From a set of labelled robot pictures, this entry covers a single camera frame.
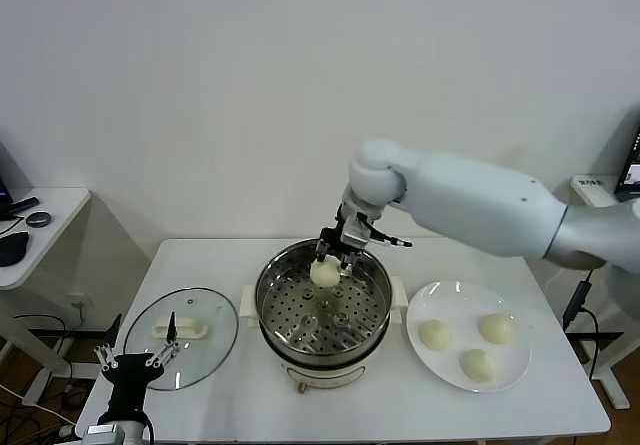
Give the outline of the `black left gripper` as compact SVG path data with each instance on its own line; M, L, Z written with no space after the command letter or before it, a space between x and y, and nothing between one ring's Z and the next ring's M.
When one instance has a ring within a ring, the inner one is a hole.
M151 353L114 356L122 315L118 314L107 329L102 344L94 347L103 377L112 385L108 407L103 420L142 420L147 386L162 376L167 366L179 353L175 312L167 324L163 348Z

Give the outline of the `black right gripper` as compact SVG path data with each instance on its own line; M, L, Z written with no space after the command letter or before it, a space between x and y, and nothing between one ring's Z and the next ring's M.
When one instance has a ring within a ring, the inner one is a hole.
M335 225L322 229L322 239L316 246L316 261L322 263L326 256L341 258L341 275L350 276L353 262L368 244L368 228L357 212L343 211L340 205L335 215Z

